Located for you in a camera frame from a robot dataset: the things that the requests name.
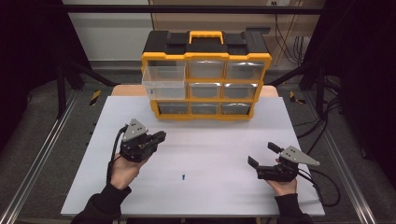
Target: plastic drawer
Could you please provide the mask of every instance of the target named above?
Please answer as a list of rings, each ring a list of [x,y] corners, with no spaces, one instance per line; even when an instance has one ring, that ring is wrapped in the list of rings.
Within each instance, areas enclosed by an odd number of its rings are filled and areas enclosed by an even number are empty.
[[[256,89],[257,84],[228,83],[224,85],[224,98],[253,99]]]
[[[223,103],[221,104],[221,114],[223,115],[247,115],[251,104]]]
[[[186,88],[184,82],[176,83],[143,83],[150,100],[184,100],[186,99]]]
[[[259,80],[264,62],[230,61],[227,62],[226,79]]]
[[[219,103],[191,103],[192,114],[217,114]]]
[[[220,98],[220,83],[190,83],[189,87],[192,98]]]
[[[148,61],[143,77],[147,81],[183,81],[185,73],[183,61]]]
[[[189,61],[190,78],[222,78],[224,61],[193,60]]]
[[[189,112],[187,103],[158,103],[160,114],[187,114]]]

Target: person's arm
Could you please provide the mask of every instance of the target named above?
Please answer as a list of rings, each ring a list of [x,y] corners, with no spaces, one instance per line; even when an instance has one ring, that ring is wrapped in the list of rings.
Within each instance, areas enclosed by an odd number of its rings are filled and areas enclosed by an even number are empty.
[[[72,224],[111,224],[113,219],[120,217],[120,205],[131,193],[128,186],[146,161],[127,161],[120,154],[115,158],[110,183],[101,193],[91,196],[84,210],[73,218]]]
[[[276,182],[267,180],[273,188],[275,200],[279,209],[277,224],[311,224],[314,223],[308,214],[304,214],[298,204],[297,180],[290,182]]]

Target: black curtain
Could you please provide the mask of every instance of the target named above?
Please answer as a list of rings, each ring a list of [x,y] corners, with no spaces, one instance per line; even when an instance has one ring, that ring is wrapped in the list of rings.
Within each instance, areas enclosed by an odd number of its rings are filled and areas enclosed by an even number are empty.
[[[351,2],[345,1],[343,8]],[[312,49],[334,22],[331,17],[321,19]],[[320,65],[325,75],[340,77],[342,105],[361,147],[396,188],[395,53],[396,1],[356,0],[332,34]]]
[[[62,4],[62,0],[45,3]],[[21,119],[28,92],[56,79],[60,63],[67,64],[73,58],[91,69],[68,14],[46,11],[41,4],[32,0],[0,1],[0,149]],[[73,88],[81,88],[78,71],[67,65],[63,69]]]

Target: wall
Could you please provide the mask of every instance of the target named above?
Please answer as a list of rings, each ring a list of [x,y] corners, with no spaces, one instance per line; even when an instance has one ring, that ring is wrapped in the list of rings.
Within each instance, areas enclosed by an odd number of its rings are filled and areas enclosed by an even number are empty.
[[[152,5],[204,5],[204,6],[268,6],[269,0],[149,0]],[[286,7],[322,7],[324,0],[290,0]],[[281,50],[285,44],[293,53],[294,39],[297,36],[311,36],[318,21],[318,15],[273,15],[273,14],[162,14],[154,13],[155,30],[169,30],[171,32],[186,32],[189,30],[222,30],[228,33],[240,33],[247,27],[270,27],[271,31],[263,38],[273,56],[275,66],[292,69],[296,64],[289,63],[285,53]]]
[[[64,4],[148,5],[147,0],[64,0]],[[140,61],[150,14],[69,13],[90,61]]]

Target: yellow handle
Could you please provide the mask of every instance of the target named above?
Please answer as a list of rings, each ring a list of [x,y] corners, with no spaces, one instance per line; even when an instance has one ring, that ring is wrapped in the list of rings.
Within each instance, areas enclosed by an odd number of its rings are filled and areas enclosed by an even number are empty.
[[[222,31],[190,31],[190,44],[194,37],[216,38],[220,39],[221,44],[224,44],[222,38]]]

